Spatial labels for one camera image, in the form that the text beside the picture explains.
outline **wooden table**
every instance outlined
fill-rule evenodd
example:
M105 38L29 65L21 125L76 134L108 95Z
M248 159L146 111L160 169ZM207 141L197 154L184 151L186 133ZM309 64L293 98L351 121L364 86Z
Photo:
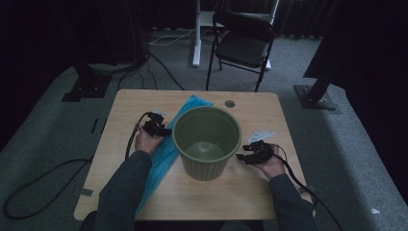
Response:
M192 95L212 101L230 112L242 127L242 145L254 132L274 131L269 143L281 145L288 162L300 182L305 179L294 150L291 134L276 94L268 92L221 92L179 90L121 90L106 123L105 130L89 170L84 190L75 209L75 218L82 220L97 210L99 193L124 161L129 137L140 116L159 109L166 112L164 124L169 124ZM226 100L235 102L227 108ZM311 201L308 194L303 198ZM215 180L203 182L185 172L181 158L152 194L136 219L198 220L198 219L274 219L268 180L264 174L246 166L233 156L223 173Z

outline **person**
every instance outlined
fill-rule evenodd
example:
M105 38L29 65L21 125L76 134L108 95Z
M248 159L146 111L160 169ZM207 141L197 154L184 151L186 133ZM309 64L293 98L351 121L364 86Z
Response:
M150 155L162 140L161 137L152 138L140 129L136 136L136 151L121 164L101 191L98 211L85 218L80 231L135 230L135 212L143 196L147 175L152 168ZM267 163L254 167L269 179L268 186L280 231L318 230L313 218L313 205L300 197L279 159L271 158ZM221 222L214 224L212 227L216 230L222 226Z

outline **chair seat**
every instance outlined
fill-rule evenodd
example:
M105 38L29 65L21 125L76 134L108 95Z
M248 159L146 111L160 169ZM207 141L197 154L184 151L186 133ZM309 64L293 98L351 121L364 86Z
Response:
M216 56L229 62L259 67L267 50L266 42L255 38L244 38L230 32L219 43Z

